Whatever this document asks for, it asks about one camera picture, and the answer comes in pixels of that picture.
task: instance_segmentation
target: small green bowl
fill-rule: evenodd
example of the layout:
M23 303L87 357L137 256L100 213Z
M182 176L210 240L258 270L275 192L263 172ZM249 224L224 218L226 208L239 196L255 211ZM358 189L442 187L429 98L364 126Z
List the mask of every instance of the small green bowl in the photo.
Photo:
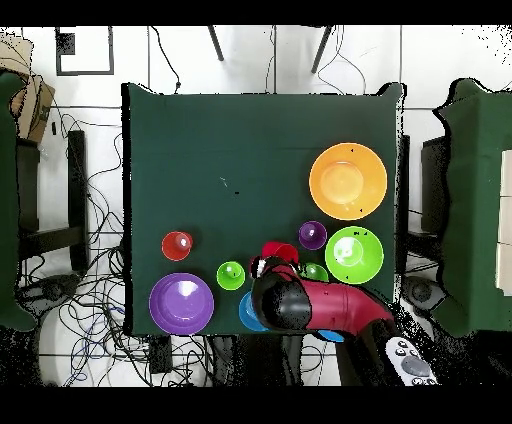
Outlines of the small green bowl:
M337 231L325 248L327 269L343 283L366 283L377 275L383 262L380 240L363 227L346 227Z
M224 262L217 270L217 282L224 290L236 290L245 282L245 271L238 262Z
M329 274L327 274L325 268L313 262L308 262L304 265L304 271L300 275L310 280L329 282Z

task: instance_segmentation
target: orange plate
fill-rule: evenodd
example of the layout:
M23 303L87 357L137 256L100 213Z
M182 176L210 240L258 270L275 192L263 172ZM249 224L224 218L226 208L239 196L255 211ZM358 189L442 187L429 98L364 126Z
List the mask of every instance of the orange plate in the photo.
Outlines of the orange plate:
M352 221L372 213L386 194L387 174L366 146L340 143L322 152L309 174L316 205L336 219Z

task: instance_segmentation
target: game controller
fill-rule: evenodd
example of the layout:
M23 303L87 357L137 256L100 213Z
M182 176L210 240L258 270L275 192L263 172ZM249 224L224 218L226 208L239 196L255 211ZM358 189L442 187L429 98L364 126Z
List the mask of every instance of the game controller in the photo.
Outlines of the game controller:
M386 355L406 386L436 385L436 377L416 347L403 337L392 337L386 342Z

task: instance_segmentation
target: small purple bowl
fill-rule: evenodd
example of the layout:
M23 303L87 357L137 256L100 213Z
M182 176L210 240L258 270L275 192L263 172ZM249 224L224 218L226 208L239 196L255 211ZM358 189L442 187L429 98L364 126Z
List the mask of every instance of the small purple bowl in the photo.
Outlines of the small purple bowl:
M201 331L213 315L213 294L199 277L169 274L158 281L149 296L155 324L169 334L191 335Z
M308 250L318 250L327 241L327 230L318 221L308 221L299 230L299 241Z

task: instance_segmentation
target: white object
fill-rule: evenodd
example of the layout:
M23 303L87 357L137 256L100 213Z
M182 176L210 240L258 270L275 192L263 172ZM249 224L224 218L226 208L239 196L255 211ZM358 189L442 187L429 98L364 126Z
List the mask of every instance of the white object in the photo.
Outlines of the white object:
M500 198L498 243L512 245L512 197Z
M386 343L386 355L406 386L439 384L430 365L419 355L418 349L403 337L392 337Z
M496 287L505 296L512 296L512 246L499 244L496 248Z
M512 150L501 152L500 196L512 196Z

